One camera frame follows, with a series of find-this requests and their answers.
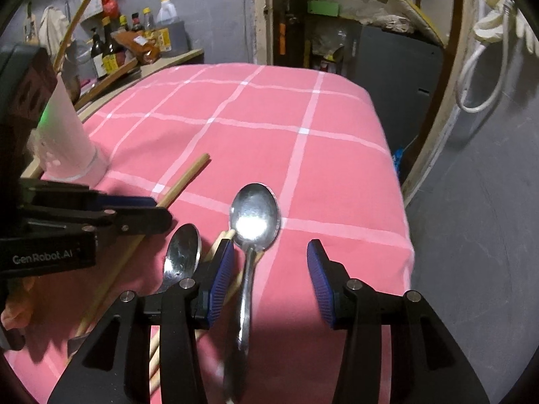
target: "blue gripper pad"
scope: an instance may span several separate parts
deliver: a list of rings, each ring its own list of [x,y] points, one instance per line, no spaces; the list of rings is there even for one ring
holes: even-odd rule
[[[198,290],[195,319],[203,329],[211,328],[221,314],[234,261],[233,242],[221,240]]]
[[[307,246],[307,267],[322,318],[334,330],[346,329],[353,312],[343,292],[350,279],[346,269],[330,261],[320,240],[311,240]]]

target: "small metal spoon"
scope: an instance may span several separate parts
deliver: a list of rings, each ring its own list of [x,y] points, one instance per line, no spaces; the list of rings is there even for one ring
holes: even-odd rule
[[[230,207],[230,228],[235,229],[234,242],[245,253],[241,295],[228,329],[224,365],[224,394],[227,404],[238,404],[242,398],[247,374],[254,261],[277,238],[281,214],[275,195],[261,183],[243,187]]]
[[[190,278],[200,261],[202,241],[198,229],[193,224],[181,225],[170,239],[163,267],[163,283],[155,293],[162,293],[184,278]],[[71,358],[79,350],[89,332],[67,341],[67,357]]]

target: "checkered tablecloth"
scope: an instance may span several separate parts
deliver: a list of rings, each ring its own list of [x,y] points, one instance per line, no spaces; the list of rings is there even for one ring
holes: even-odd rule
[[[198,227],[206,246],[227,229],[228,206],[241,187],[271,187],[284,223],[255,274],[243,402],[330,403],[344,334],[328,329],[318,313],[307,271],[308,241],[320,238],[351,276],[387,293],[409,288],[413,266],[399,183],[368,94],[340,76],[311,70],[181,66],[124,91],[85,129],[111,159],[99,185],[109,193],[158,200],[208,152],[211,163],[170,208],[179,224]],[[123,290],[144,295],[160,285],[167,240],[145,240],[110,303]],[[6,357],[40,403],[65,367],[67,338],[123,244],[107,250],[96,267],[36,283],[27,348]],[[223,399],[221,355],[229,314],[226,308],[199,342],[211,403]],[[381,402],[389,401],[386,331]],[[158,392],[152,403],[159,402]]]

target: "chopstick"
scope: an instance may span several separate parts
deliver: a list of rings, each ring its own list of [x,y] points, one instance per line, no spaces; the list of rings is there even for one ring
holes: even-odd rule
[[[230,229],[228,231],[222,231],[217,239],[214,241],[214,244],[204,257],[203,262],[205,261],[211,261],[214,259],[215,252],[217,252],[217,248],[219,247],[219,244],[221,243],[221,240],[227,239],[232,240],[235,235],[235,230]],[[158,330],[152,339],[150,340],[150,379],[159,369],[159,362],[160,362],[160,352],[159,352],[159,342],[160,342],[161,332]]]
[[[172,204],[172,202],[174,202],[174,200],[180,195],[180,193],[187,186],[187,184],[202,170],[202,168],[207,164],[209,160],[210,155],[201,155],[193,163],[193,165],[191,165],[189,169],[183,174],[180,180],[177,181],[177,183],[168,191],[168,193],[157,204],[157,206],[161,208],[168,208]],[[99,285],[99,287],[95,291],[93,302],[84,312],[84,316],[80,322],[79,328],[77,328],[75,337],[79,337],[88,331],[88,328],[95,320],[98,310],[101,307],[109,290],[116,282],[118,276],[131,258],[131,255],[133,255],[133,253],[136,251],[136,248],[139,246],[144,237],[144,235],[133,236],[130,244],[124,251],[123,255],[118,261],[116,261],[114,268],[111,270],[111,272],[108,273],[105,280]]]
[[[264,255],[264,252],[259,252],[257,254],[257,257],[254,261],[255,266],[258,264],[258,262],[262,259]],[[223,302],[223,306],[225,306],[230,299],[236,294],[236,292],[239,289],[239,286],[242,284],[242,278],[243,278],[243,270],[240,270],[238,272],[238,275],[236,275],[235,280],[232,282],[230,287],[228,288],[228,291],[226,292],[225,301]],[[198,340],[201,336],[204,335],[203,330],[196,330],[195,331],[195,337],[196,340]],[[150,396],[152,396],[157,389],[161,386],[161,374],[160,371],[157,370],[155,375],[150,380]]]

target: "metal screw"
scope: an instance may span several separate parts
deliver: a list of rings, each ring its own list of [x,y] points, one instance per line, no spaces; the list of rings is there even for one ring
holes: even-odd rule
[[[350,290],[359,290],[363,287],[363,283],[359,279],[352,278],[347,281],[346,287]]]
[[[421,301],[421,293],[415,291],[415,290],[410,290],[407,294],[406,294],[406,297],[408,298],[409,301],[412,301],[412,302],[419,302]]]
[[[190,289],[195,285],[195,280],[193,278],[184,278],[180,281],[180,287],[183,289]]]
[[[129,302],[132,301],[134,298],[135,292],[131,290],[125,291],[120,295],[120,301],[122,302]]]

